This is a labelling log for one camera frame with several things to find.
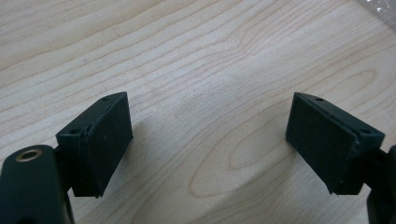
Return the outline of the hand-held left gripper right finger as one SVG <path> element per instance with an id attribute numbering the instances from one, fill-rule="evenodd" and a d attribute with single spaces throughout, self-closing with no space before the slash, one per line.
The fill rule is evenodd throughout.
<path id="1" fill-rule="evenodd" d="M 381 147 L 385 135 L 314 95 L 293 95 L 286 140 L 331 193 L 357 195 L 363 185 L 363 155 Z"/>

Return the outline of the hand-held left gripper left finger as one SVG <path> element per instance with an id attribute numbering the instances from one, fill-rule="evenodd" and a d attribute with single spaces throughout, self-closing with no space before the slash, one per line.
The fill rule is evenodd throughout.
<path id="1" fill-rule="evenodd" d="M 133 140 L 125 91 L 105 96 L 56 134 L 77 197 L 99 197 Z"/>

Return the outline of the clear plastic bag white trim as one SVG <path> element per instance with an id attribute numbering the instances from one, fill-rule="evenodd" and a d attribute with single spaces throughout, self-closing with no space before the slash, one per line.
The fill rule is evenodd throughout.
<path id="1" fill-rule="evenodd" d="M 396 33 L 396 0 L 356 0 Z"/>

